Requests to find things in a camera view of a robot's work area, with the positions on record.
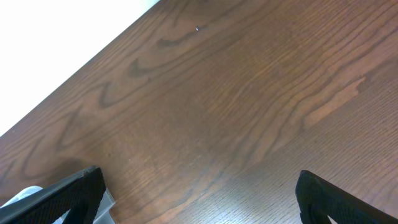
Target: wooden table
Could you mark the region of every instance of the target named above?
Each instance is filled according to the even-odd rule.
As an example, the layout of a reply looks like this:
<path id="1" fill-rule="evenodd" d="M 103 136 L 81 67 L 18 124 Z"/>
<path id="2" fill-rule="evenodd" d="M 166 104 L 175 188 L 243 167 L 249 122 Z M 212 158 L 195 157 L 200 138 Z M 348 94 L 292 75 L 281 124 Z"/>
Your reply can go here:
<path id="1" fill-rule="evenodd" d="M 299 223 L 308 169 L 398 217 L 397 3 L 161 1 L 0 138 L 1 203 L 96 164 L 118 223 Z"/>

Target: dark wood grain streak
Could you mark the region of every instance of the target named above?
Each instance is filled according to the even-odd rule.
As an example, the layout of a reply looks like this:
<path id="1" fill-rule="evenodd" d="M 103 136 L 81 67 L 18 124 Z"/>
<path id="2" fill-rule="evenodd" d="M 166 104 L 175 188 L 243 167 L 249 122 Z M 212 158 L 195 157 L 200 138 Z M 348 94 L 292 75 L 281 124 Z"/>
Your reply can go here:
<path id="1" fill-rule="evenodd" d="M 96 164 L 118 223 L 298 223 L 309 169 L 398 217 L 397 24 L 395 0 L 160 1 L 0 138 L 0 200 Z"/>

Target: wood grain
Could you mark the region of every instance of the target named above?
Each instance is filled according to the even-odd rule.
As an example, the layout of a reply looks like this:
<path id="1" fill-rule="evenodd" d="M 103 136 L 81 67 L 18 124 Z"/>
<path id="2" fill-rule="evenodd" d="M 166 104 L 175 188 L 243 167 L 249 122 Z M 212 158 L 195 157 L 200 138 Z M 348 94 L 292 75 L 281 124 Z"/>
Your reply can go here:
<path id="1" fill-rule="evenodd" d="M 161 1 L 0 138 L 0 200 L 96 164 L 118 223 L 299 223 L 309 169 L 398 217 L 397 3 Z"/>

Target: white background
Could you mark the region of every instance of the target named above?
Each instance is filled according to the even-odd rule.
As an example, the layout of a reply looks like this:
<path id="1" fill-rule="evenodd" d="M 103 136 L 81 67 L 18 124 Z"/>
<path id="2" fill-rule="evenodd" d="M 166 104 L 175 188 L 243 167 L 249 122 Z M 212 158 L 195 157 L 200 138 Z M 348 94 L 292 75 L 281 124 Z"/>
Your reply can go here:
<path id="1" fill-rule="evenodd" d="M 0 136 L 157 1 L 0 1 Z"/>

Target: black object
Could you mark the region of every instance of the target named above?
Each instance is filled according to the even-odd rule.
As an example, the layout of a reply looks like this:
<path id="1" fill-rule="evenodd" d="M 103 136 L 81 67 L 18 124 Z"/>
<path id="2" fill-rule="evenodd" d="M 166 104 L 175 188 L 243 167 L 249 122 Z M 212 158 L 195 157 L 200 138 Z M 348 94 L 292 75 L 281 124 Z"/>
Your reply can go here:
<path id="1" fill-rule="evenodd" d="M 303 224 L 398 223 L 398 220 L 339 189 L 310 171 L 300 173 L 296 197 Z"/>
<path id="2" fill-rule="evenodd" d="M 101 169 L 91 166 L 0 209 L 0 224 L 51 224 L 69 211 L 64 224 L 93 223 L 106 190 Z"/>

